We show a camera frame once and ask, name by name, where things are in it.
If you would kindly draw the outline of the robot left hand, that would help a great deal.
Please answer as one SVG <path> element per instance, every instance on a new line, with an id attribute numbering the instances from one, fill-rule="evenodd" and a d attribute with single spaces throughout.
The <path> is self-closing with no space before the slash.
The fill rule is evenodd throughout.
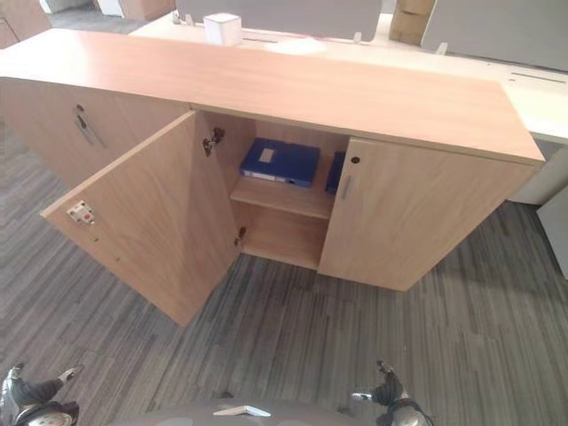
<path id="1" fill-rule="evenodd" d="M 57 393 L 84 369 L 84 365 L 69 368 L 54 379 L 41 383 L 28 383 L 22 373 L 25 364 L 12 366 L 1 384 L 1 414 L 15 418 L 25 406 L 50 402 Z"/>

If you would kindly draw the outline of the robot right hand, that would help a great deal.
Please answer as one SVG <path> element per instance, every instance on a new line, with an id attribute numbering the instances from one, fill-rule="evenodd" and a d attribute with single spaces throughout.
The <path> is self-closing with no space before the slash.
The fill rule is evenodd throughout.
<path id="1" fill-rule="evenodd" d="M 399 380 L 395 369 L 383 360 L 376 362 L 379 383 L 370 391 L 355 391 L 351 398 L 390 407 L 400 400 L 409 398 L 405 387 Z"/>

